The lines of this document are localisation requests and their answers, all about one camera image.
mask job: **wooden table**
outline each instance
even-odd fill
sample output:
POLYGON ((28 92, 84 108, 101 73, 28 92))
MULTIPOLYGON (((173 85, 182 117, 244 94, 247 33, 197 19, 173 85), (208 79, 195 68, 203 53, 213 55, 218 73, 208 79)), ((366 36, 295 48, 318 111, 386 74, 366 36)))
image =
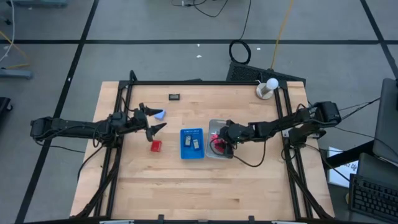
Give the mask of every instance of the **wooden table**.
MULTIPOLYGON (((94 121, 113 112, 118 82, 104 82, 99 94, 94 121)), ((288 83, 292 108, 307 105, 302 82, 288 83)), ((280 91, 285 111, 283 93, 280 91)), ((127 134, 118 175, 112 218, 168 220, 294 220, 286 165, 280 157, 282 140, 276 134, 267 141, 266 158, 258 168, 245 166, 236 159, 185 161, 180 158, 180 130, 203 128, 205 142, 211 119, 232 119, 247 125, 250 121, 277 119, 275 99, 260 100, 255 86, 241 85, 134 85, 130 108, 144 102, 150 108, 166 109, 166 127, 154 137, 162 141, 161 152, 151 152, 144 132, 127 134), (180 101, 169 101, 170 93, 179 93, 180 101)), ((149 124, 160 121, 149 118, 149 124)), ((315 140, 307 144, 318 147, 315 140)), ((85 159, 95 149, 88 141, 85 159)), ((262 156, 263 143, 240 144, 235 154, 251 164, 262 156)), ((334 216, 318 151, 301 150, 308 188, 319 204, 334 216)), ((99 185, 105 150, 81 172, 71 215, 77 214, 99 185)), ((302 193, 297 188, 301 214, 305 211, 302 193)), ((104 194, 104 214, 108 193, 104 194)))

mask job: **concrete floor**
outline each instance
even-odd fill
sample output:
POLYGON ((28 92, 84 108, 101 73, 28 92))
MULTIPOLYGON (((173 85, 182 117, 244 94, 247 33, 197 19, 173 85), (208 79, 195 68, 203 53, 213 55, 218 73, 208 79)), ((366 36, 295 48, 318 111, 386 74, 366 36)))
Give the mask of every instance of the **concrete floor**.
MULTIPOLYGON (((398 39, 398 2, 368 0, 384 36, 398 39)), ((93 1, 72 0, 63 9, 16 8, 16 39, 54 40, 81 37, 93 1)), ((222 1, 202 5, 216 12, 222 1)), ((275 39, 288 0, 253 0, 245 39, 275 39)), ((248 1, 230 0, 216 19, 194 8, 173 7, 169 1, 100 0, 88 39, 236 39, 241 35, 248 1)), ((9 15, 6 4, 0 13, 9 15)), ((0 23, 11 36, 11 28, 0 23)), ((283 39, 377 40, 359 1, 301 0, 294 3, 283 39)), ((0 96, 12 98, 14 111, 0 133, 0 224, 14 223, 41 147, 29 137, 29 122, 52 116, 77 45, 19 45, 31 59, 32 80, 0 80, 0 96)), ((398 45, 388 46, 398 57, 398 45)), ((250 65, 268 68, 274 45, 252 44, 250 65)), ((245 52, 234 49, 236 58, 245 52)), ((17 51, 1 67, 23 62, 17 51)), ((229 68, 228 44, 100 45, 86 44, 62 111, 65 119, 92 120, 103 81, 125 80, 133 69, 139 80, 225 80, 229 68)), ((380 95, 383 78, 394 78, 377 45, 281 45, 276 71, 307 79, 311 102, 331 100, 341 108, 380 95)), ((373 135, 374 104, 341 123, 342 128, 373 135)), ((350 149, 369 139, 330 129, 319 143, 350 149)), ((56 139, 53 144, 84 151, 86 141, 56 139)), ((26 216, 26 222, 67 218, 83 155, 50 149, 26 216)))

